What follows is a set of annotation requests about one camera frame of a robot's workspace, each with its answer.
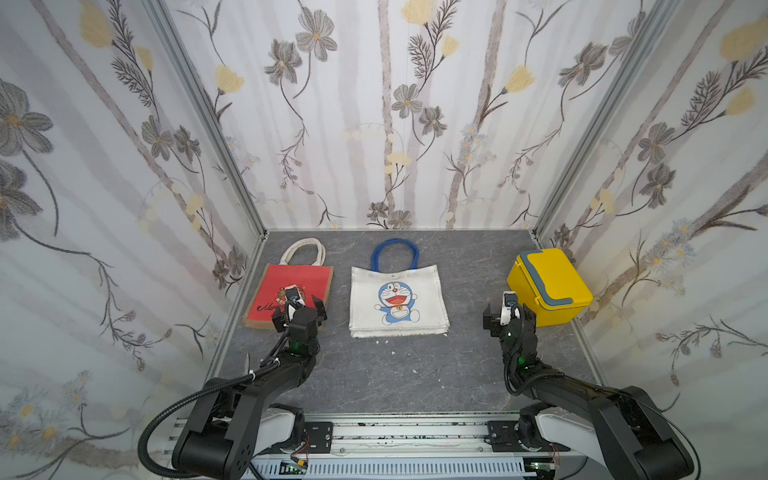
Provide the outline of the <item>red Christmas jute bag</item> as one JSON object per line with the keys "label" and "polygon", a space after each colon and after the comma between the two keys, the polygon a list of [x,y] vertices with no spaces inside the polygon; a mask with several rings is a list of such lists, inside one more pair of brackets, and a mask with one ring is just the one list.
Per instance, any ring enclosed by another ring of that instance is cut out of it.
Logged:
{"label": "red Christmas jute bag", "polygon": [[[293,256],[304,247],[315,247],[316,258],[310,264],[292,265]],[[296,288],[312,307],[314,297],[326,302],[330,293],[334,269],[325,264],[326,248],[314,237],[303,238],[290,245],[277,264],[268,264],[257,284],[243,324],[251,329],[271,329],[272,315],[287,304],[288,290]]]}

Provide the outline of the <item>white Doraemon canvas bag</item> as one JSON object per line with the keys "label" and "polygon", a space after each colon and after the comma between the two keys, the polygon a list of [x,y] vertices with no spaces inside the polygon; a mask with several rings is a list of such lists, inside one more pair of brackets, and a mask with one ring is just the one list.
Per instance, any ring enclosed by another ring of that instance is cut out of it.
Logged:
{"label": "white Doraemon canvas bag", "polygon": [[[389,246],[403,245],[412,253],[408,269],[380,271],[380,255]],[[450,320],[435,265],[420,267],[420,251],[413,242],[388,239],[371,255],[368,269],[351,269],[349,330],[354,338],[442,335]]]}

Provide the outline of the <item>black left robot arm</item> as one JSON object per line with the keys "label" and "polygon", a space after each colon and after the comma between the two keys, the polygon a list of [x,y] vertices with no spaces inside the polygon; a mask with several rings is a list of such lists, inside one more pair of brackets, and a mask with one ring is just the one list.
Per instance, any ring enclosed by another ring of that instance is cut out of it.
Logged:
{"label": "black left robot arm", "polygon": [[[273,313],[282,333],[267,358],[254,370],[232,379],[213,378],[201,390],[162,410],[139,437],[139,462],[165,478],[239,479],[251,458],[262,451],[257,445],[262,416],[282,393],[302,385],[316,365],[320,346],[318,331],[327,319],[323,301],[310,306],[289,301]],[[157,463],[148,443],[155,429],[175,412],[193,406],[172,452],[171,467]]]}

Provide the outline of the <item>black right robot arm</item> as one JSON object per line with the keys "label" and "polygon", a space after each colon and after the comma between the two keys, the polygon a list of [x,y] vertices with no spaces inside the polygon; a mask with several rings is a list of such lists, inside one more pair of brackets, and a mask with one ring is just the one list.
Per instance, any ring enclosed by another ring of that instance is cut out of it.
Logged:
{"label": "black right robot arm", "polygon": [[536,316],[515,295],[505,295],[499,312],[484,309],[482,327],[500,343],[507,392],[533,402],[519,413],[523,445],[567,446],[615,479],[700,478],[692,442],[644,390],[589,383],[544,363]]}

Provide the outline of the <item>yellow cooler box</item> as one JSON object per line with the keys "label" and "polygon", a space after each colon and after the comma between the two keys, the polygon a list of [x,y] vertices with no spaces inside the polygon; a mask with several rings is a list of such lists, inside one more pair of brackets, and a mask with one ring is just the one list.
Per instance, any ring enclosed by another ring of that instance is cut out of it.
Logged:
{"label": "yellow cooler box", "polygon": [[567,255],[558,248],[521,252],[507,277],[519,303],[536,316],[536,326],[571,322],[594,300]]}

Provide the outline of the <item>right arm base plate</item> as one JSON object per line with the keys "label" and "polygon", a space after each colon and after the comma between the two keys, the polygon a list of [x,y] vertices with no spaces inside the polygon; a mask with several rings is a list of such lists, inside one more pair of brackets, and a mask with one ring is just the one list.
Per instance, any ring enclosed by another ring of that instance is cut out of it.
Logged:
{"label": "right arm base plate", "polygon": [[488,421],[487,431],[484,441],[491,446],[494,453],[553,454],[555,451],[570,451],[570,448],[557,443],[523,440],[517,428],[517,421]]}

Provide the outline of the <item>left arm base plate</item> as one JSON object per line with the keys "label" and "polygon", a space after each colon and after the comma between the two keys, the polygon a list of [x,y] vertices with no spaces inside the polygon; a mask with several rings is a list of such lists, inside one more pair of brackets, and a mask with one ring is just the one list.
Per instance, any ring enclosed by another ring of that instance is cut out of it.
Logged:
{"label": "left arm base plate", "polygon": [[333,440],[332,422],[304,422],[295,425],[278,449],[284,453],[329,454]]}

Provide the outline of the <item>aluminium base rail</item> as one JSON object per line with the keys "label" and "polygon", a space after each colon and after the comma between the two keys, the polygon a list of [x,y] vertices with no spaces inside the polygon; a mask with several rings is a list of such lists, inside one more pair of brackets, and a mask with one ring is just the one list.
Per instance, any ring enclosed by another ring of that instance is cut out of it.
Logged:
{"label": "aluminium base rail", "polygon": [[239,479],[579,479],[600,463],[569,452],[494,453],[488,421],[519,413],[308,414],[334,424],[329,454],[284,453],[260,444]]}

